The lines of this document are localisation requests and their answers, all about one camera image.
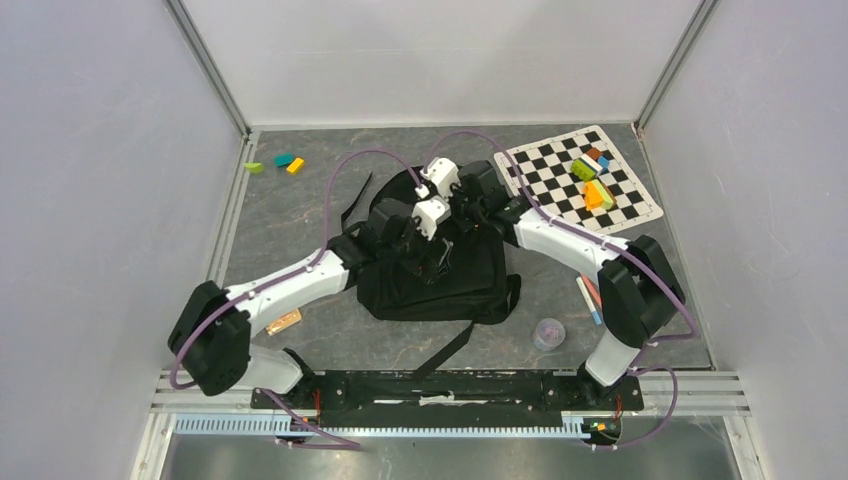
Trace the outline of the black student backpack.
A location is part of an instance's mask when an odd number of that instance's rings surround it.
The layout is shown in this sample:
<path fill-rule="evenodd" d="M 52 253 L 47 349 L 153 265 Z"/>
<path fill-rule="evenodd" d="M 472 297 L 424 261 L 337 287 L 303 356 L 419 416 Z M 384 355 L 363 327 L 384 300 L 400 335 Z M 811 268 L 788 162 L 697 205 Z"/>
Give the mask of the black student backpack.
<path fill-rule="evenodd" d="M 498 212 L 510 197 L 490 163 L 459 169 L 451 215 L 432 239 L 412 217 L 414 183 L 402 172 L 376 194 L 364 221 L 328 242 L 349 272 L 347 285 L 378 320 L 466 321 L 469 326 L 412 374 L 417 381 L 469 341 L 477 324 L 503 322 L 520 298 L 521 278 L 506 268 L 506 227 Z"/>

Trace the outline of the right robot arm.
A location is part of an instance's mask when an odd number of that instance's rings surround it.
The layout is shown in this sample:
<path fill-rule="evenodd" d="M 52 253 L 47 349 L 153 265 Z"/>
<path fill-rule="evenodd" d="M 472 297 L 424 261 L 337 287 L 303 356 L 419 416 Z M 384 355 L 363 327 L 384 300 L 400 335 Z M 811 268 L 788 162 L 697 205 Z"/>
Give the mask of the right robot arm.
<path fill-rule="evenodd" d="M 617 382 L 648 344 L 660 341 L 658 331 L 675 314 L 692 319 L 682 287 L 653 238 L 625 240 L 568 222 L 542 207 L 527 189 L 510 194 L 487 161 L 458 166 L 435 158 L 422 175 L 449 201 L 452 218 L 488 224 L 507 243 L 594 280 L 606 331 L 580 367 L 584 375 L 577 392 L 585 405 L 602 408 L 617 396 Z"/>

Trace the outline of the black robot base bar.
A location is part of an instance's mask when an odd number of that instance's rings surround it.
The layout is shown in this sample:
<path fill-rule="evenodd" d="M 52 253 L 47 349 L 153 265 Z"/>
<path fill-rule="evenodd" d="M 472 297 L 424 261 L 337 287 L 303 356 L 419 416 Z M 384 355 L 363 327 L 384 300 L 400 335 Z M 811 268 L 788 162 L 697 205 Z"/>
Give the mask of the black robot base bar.
<path fill-rule="evenodd" d="M 639 380 L 596 386 L 579 368 L 543 370 L 312 370 L 294 351 L 248 366 L 254 409 L 279 401 L 312 410 L 324 428 L 557 427 L 564 412 L 618 415 L 644 407 Z"/>

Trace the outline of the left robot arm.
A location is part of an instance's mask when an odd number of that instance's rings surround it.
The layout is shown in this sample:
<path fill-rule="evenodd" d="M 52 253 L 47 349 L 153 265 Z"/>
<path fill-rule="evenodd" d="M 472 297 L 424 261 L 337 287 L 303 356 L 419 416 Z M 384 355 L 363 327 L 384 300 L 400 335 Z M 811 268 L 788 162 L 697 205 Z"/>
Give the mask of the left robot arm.
<path fill-rule="evenodd" d="M 213 281 L 199 285 L 170 339 L 172 372 L 185 371 L 191 379 L 173 378 L 172 387 L 216 396 L 247 385 L 275 392 L 290 407 L 306 405 L 313 379 L 291 354 L 258 347 L 253 337 L 282 316 L 355 286 L 363 269 L 379 260 L 396 261 L 419 277 L 437 272 L 451 245 L 436 234 L 450 214 L 439 196 L 414 205 L 384 199 L 366 220 L 295 264 L 228 288 Z"/>

